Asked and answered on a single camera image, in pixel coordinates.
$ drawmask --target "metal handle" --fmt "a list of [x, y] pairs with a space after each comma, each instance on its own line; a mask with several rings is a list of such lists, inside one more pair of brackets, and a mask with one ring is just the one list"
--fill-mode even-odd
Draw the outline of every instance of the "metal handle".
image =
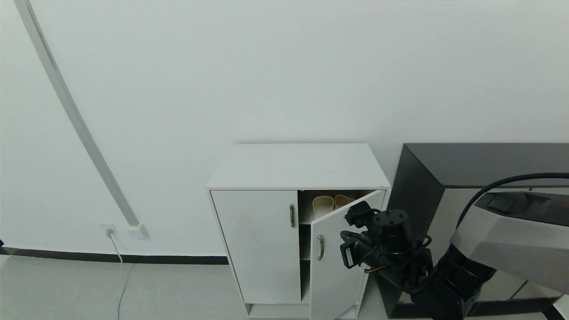
[[324, 237], [322, 235], [318, 235], [318, 240], [320, 241], [320, 256], [316, 257], [318, 261], [322, 260], [324, 257]]
[[290, 204], [288, 207], [290, 209], [290, 227], [294, 228], [294, 204]]

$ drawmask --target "cabinet door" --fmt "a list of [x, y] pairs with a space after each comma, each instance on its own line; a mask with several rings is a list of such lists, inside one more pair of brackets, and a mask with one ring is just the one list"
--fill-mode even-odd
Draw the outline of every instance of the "cabinet door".
[[296, 191], [211, 193], [244, 302], [300, 303]]
[[[371, 208], [380, 209], [384, 201], [384, 190], [370, 193], [353, 202], [366, 201]], [[349, 206], [344, 206], [328, 215], [312, 222], [312, 245], [310, 258], [310, 318], [311, 320], [333, 320], [360, 300], [364, 289], [366, 274], [361, 268], [347, 269], [344, 266], [340, 245], [344, 241], [340, 231], [361, 232], [355, 226], [349, 226], [344, 215]], [[324, 243], [324, 254], [321, 252], [319, 236]]]

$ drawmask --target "white cable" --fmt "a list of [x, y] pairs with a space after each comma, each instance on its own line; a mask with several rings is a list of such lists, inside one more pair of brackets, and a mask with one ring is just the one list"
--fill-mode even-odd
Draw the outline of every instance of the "white cable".
[[107, 237], [109, 237], [110, 241], [113, 242], [114, 250], [117, 253], [118, 259], [121, 261], [122, 293], [121, 293], [121, 298], [118, 300], [118, 310], [117, 310], [117, 320], [120, 320], [121, 319], [121, 302], [122, 302], [122, 296], [124, 296], [124, 294], [125, 294], [126, 283], [125, 283], [125, 275], [122, 271], [122, 257], [121, 257], [121, 254], [118, 253], [117, 245], [114, 243], [113, 234], [114, 234], [114, 232], [111, 229], [107, 230]]

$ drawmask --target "shoe cabinet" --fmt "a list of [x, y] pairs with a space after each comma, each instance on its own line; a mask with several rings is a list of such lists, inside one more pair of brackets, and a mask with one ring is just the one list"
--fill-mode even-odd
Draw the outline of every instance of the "shoe cabinet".
[[[367, 274], [343, 264], [340, 231], [358, 231], [344, 215], [384, 210], [390, 189], [364, 143], [234, 145], [207, 193], [248, 316], [357, 318]], [[354, 202], [315, 212], [322, 195]]]

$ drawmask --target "wall socket plate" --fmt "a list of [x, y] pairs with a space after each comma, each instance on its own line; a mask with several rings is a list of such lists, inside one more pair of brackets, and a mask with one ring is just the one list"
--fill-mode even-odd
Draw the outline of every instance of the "wall socket plate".
[[139, 240], [150, 239], [150, 235], [148, 234], [148, 231], [146, 231], [146, 227], [142, 223], [136, 227], [127, 228], [126, 232], [129, 234], [129, 236], [131, 238], [135, 238], [135, 239], [139, 239]]
[[113, 233], [116, 235], [118, 234], [117, 229], [114, 227], [114, 224], [112, 223], [100, 223], [99, 226], [101, 227], [101, 229], [103, 230], [103, 232], [105, 232], [106, 235], [106, 231], [107, 229], [112, 229]]

